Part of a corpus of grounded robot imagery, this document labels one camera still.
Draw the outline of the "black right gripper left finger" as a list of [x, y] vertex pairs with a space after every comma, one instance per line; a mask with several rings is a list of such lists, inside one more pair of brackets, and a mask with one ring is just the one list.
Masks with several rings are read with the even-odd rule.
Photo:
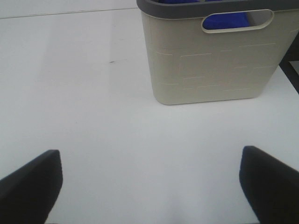
[[0, 181], [2, 224], [43, 224], [63, 185], [59, 150], [47, 150]]

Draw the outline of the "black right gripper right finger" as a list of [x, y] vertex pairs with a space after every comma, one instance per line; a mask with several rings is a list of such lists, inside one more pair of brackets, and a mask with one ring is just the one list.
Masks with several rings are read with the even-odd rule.
[[299, 222], [299, 173], [255, 146], [245, 146], [239, 182], [261, 224]]

